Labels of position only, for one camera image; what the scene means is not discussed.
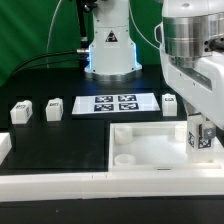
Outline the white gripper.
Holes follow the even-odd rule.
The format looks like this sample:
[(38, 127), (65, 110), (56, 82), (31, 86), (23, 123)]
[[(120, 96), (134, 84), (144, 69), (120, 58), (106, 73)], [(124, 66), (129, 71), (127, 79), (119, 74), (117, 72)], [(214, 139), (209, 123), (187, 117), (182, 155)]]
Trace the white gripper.
[[(200, 112), (218, 128), (224, 130), (224, 54), (213, 52), (210, 56), (195, 60), (193, 69), (177, 67), (171, 57), (160, 52), (164, 79), (168, 86), (182, 98), (188, 116)], [(201, 124), (201, 137), (213, 139), (216, 126), (211, 121)]]

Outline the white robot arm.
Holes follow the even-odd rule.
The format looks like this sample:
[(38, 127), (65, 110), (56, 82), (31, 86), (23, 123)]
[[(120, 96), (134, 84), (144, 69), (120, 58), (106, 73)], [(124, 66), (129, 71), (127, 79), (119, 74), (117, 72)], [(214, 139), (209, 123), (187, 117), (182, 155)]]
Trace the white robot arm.
[[(122, 80), (142, 69), (130, 38), (129, 0), (81, 0), (93, 14), (86, 76)], [(224, 0), (162, 0), (154, 29), (168, 86), (204, 116), (202, 133), (224, 130)]]

